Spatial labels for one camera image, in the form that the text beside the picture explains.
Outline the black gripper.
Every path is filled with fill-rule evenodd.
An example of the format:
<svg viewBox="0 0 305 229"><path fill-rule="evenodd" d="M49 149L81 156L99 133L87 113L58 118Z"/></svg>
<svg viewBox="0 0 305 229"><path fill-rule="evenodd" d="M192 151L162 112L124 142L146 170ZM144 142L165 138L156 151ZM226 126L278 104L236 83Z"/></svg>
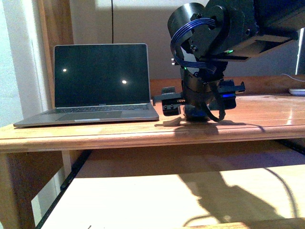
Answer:
<svg viewBox="0 0 305 229"><path fill-rule="evenodd" d="M183 105L184 116L189 121L222 121L226 110L217 89L218 84L219 82L201 83L200 92L191 90L185 83L181 93L177 93L175 87L164 87L160 95L152 98L152 103L155 105L156 102L161 102L165 116L179 115Z"/></svg>

